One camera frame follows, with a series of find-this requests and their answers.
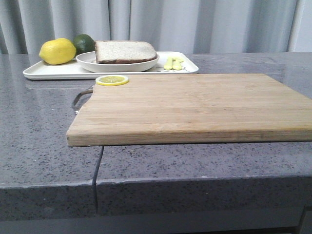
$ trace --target lime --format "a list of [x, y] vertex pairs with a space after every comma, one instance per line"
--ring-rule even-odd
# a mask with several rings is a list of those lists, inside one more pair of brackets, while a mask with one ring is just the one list
[[108, 75], [96, 78], [96, 83], [104, 86], [116, 86], [129, 82], [129, 78], [121, 75]]
[[75, 54], [75, 46], [66, 38], [58, 38], [45, 42], [39, 52], [40, 58], [51, 65], [69, 62], [75, 57]]
[[94, 41], [87, 34], [80, 34], [73, 39], [73, 44], [77, 49], [77, 55], [95, 51]]

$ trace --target gray curtain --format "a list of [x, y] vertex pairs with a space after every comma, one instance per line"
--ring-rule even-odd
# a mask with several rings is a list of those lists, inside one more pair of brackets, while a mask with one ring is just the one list
[[0, 52], [55, 38], [143, 40], [157, 51], [285, 52], [296, 0], [0, 0]]

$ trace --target slice of bread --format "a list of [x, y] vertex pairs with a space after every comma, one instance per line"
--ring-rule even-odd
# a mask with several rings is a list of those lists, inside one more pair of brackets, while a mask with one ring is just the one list
[[153, 46], [144, 41], [96, 40], [97, 63], [128, 64], [151, 61], [157, 58]]

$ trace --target wooden cutting board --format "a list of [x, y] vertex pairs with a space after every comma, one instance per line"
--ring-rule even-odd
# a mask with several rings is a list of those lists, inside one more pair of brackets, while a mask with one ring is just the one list
[[129, 79], [94, 86], [69, 146], [312, 140], [312, 99], [264, 74]]

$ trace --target gray countertop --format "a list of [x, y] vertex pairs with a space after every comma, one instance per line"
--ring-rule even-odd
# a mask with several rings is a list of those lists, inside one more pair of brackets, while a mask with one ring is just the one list
[[[187, 57], [199, 73], [264, 73], [312, 98], [312, 53]], [[0, 58], [2, 221], [311, 205], [312, 142], [110, 146], [101, 158], [65, 138], [94, 81], [31, 81], [22, 71], [38, 56]]]

